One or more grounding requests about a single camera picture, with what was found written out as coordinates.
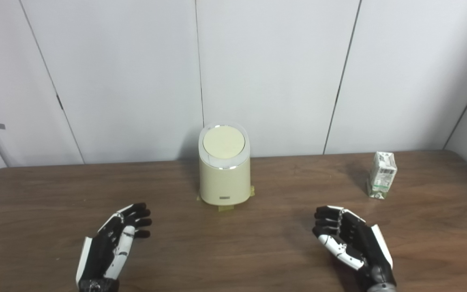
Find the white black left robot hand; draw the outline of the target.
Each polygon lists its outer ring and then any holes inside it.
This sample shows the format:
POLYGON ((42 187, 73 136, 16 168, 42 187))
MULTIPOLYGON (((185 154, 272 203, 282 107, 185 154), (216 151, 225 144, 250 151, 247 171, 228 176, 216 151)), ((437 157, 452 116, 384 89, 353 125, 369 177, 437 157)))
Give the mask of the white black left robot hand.
POLYGON ((146 204, 136 203, 113 213, 94 237, 85 237, 75 281, 80 292, 117 292, 119 275, 136 238, 150 237, 146 204))

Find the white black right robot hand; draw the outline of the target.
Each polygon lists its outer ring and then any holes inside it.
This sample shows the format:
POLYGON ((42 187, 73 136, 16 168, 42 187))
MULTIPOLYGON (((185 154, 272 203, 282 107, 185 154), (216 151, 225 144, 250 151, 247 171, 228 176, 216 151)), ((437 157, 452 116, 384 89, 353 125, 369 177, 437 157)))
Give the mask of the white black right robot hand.
POLYGON ((378 225, 339 206, 317 207, 313 234, 339 261, 372 286, 395 284, 393 260, 378 225))

